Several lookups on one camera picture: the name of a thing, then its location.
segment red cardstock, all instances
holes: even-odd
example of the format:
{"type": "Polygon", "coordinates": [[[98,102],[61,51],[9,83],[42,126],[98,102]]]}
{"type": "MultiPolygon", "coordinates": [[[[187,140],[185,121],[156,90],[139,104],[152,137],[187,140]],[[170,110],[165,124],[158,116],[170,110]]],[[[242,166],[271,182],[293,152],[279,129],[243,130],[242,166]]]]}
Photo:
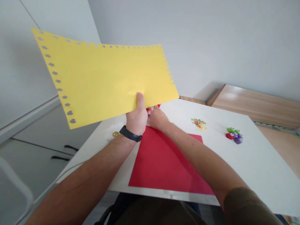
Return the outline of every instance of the red cardstock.
{"type": "Polygon", "coordinates": [[[173,141],[152,127],[143,134],[129,186],[214,195],[173,141]]]}

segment hand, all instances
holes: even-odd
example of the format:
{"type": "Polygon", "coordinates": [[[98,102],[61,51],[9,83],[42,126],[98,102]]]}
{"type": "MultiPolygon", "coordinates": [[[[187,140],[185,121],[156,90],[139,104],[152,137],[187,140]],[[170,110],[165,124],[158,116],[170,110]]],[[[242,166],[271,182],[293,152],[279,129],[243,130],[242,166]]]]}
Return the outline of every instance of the hand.
{"type": "Polygon", "coordinates": [[[126,113],[126,129],[136,135],[142,135],[146,129],[147,118],[153,107],[146,109],[142,93],[137,94],[137,107],[132,112],[126,113]]]}
{"type": "Polygon", "coordinates": [[[169,124],[168,117],[157,106],[154,106],[154,109],[150,112],[150,117],[148,117],[147,121],[151,127],[160,131],[163,131],[163,129],[169,124]]]}

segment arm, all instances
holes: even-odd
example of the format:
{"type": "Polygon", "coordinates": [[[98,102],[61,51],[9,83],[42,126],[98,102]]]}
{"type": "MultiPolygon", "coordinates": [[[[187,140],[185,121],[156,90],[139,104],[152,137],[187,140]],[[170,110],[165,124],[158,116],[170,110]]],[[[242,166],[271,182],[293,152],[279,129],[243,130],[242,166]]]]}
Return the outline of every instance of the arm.
{"type": "Polygon", "coordinates": [[[221,157],[170,123],[162,110],[154,107],[150,115],[149,124],[165,133],[177,145],[198,174],[210,185],[223,210],[224,199],[232,189],[249,188],[221,157]]]}
{"type": "MultiPolygon", "coordinates": [[[[138,94],[137,108],[126,114],[126,128],[136,135],[143,134],[147,117],[143,95],[138,94]]],[[[57,185],[26,224],[82,224],[135,145],[135,141],[118,135],[57,185]]]]}

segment finger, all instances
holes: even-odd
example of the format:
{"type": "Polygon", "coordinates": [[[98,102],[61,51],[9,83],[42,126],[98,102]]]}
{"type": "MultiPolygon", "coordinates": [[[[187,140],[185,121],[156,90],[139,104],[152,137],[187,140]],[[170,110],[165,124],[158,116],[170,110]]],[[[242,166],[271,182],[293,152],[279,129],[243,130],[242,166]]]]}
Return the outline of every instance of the finger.
{"type": "Polygon", "coordinates": [[[153,111],[153,107],[147,108],[147,111],[153,111]]]}
{"type": "Polygon", "coordinates": [[[137,108],[138,109],[145,109],[145,100],[142,93],[137,94],[137,108]]]}

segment forearm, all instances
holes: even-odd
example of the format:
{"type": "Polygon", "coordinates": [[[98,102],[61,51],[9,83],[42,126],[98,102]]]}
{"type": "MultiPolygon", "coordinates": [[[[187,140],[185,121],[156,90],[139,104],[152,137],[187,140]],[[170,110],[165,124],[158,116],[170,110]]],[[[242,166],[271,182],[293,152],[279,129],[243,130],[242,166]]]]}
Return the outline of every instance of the forearm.
{"type": "Polygon", "coordinates": [[[26,224],[82,224],[136,145],[123,135],[57,185],[26,224]]]}
{"type": "Polygon", "coordinates": [[[221,157],[176,125],[168,123],[162,131],[177,145],[198,174],[210,185],[221,206],[230,190],[248,187],[221,157]]]}

